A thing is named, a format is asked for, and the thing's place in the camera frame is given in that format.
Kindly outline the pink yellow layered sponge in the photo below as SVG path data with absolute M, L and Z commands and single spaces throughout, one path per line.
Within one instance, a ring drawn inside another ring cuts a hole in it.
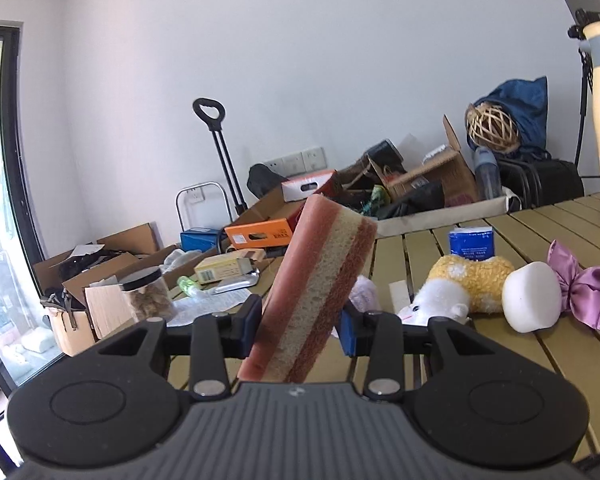
M 323 195 L 304 203 L 237 378 L 304 382 L 373 248 L 377 223 Z

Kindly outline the wicker rattan ball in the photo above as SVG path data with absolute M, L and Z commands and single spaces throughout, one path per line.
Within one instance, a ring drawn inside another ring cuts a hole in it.
M 468 139 L 475 146 L 500 154 L 513 153 L 520 147 L 520 135 L 514 118 L 498 104 L 469 104 L 465 126 Z

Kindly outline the purple satin scrunchie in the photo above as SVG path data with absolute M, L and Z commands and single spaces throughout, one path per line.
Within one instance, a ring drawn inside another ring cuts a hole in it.
M 550 243 L 546 263 L 556 274 L 562 291 L 562 310 L 583 325 L 600 330 L 600 266 L 580 266 L 558 240 Z

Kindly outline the grey blue water bottle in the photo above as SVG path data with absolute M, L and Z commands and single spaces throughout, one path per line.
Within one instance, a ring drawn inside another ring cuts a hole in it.
M 474 173 L 482 200 L 494 200 L 502 195 L 500 168 L 491 150 L 478 146 L 474 151 Z

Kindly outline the dark blue fabric bag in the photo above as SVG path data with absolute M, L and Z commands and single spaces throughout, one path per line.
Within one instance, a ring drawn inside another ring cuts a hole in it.
M 494 152 L 496 156 L 513 160 L 552 159 L 547 151 L 547 116 L 548 116 L 548 81 L 547 76 L 528 79 L 509 79 L 497 86 L 487 96 L 470 103 L 479 105 L 483 102 L 498 104 L 514 118 L 520 135 L 520 147 L 510 154 Z M 466 139 L 469 147 L 475 146 Z

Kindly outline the open cardboard box on floor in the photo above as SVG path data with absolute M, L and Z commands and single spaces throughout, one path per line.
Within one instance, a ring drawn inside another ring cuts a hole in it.
M 33 273 L 42 292 L 65 289 L 86 306 L 85 289 L 106 278 L 124 278 L 140 269 L 158 266 L 178 245 L 162 248 L 149 223 L 100 238 L 97 252 L 71 257 L 72 251 L 33 265 Z

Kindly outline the small yellow carton box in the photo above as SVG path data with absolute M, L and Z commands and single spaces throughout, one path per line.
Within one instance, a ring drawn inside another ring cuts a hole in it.
M 201 285 L 216 283 L 227 278 L 238 278 L 250 273 L 254 265 L 265 257 L 261 248 L 246 248 L 208 257 L 196 265 L 195 275 Z

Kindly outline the white metal trolley frame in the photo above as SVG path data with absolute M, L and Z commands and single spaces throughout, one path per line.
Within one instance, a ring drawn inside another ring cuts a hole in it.
M 235 219 L 235 211 L 220 182 L 204 181 L 181 188 L 175 194 L 180 231 L 193 228 L 219 229 Z

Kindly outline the black suitcase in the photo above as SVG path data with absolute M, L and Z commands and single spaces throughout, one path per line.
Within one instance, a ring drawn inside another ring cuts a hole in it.
M 559 159 L 496 159 L 502 185 L 514 192 L 524 209 L 574 200 L 584 196 L 584 186 L 577 167 Z

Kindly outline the white round foam sponge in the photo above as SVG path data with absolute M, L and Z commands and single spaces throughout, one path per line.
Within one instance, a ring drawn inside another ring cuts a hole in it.
M 517 333 L 553 327 L 562 313 L 562 290 L 554 270 L 535 261 L 509 274 L 502 306 L 507 323 Z

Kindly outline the clear jar with black lid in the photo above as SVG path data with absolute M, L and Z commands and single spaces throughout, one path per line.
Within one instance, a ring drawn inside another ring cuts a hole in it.
M 158 266 L 138 270 L 122 278 L 120 288 L 123 299 L 136 322 L 148 318 L 163 318 L 171 321 L 176 315 L 170 289 L 166 286 Z

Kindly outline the wall socket panel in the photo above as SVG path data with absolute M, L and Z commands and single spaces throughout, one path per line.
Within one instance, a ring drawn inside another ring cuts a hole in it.
M 301 152 L 268 160 L 263 165 L 276 174 L 289 178 L 326 169 L 327 160 L 322 148 L 307 148 Z

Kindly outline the blue tissue pack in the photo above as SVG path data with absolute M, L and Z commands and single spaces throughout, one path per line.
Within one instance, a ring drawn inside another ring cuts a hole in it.
M 490 226 L 456 228 L 449 232 L 448 237 L 452 255 L 474 261 L 495 256 L 494 231 Z

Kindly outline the brown cardboard box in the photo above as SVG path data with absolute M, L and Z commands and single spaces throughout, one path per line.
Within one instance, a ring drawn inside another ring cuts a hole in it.
M 468 205 L 480 200 L 474 174 L 460 151 L 460 141 L 449 118 L 443 116 L 442 124 L 446 135 L 444 149 L 405 174 L 390 172 L 387 167 L 380 166 L 375 159 L 371 157 L 368 159 L 370 166 L 393 200 L 398 200 L 415 188 L 431 182 L 442 185 L 445 207 Z

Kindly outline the yellow white plush toy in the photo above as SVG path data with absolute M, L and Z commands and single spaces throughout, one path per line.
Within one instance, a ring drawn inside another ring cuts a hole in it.
M 443 256 L 398 317 L 405 325 L 427 326 L 430 318 L 466 324 L 472 314 L 502 313 L 504 283 L 514 271 L 507 259 L 498 256 L 482 261 Z

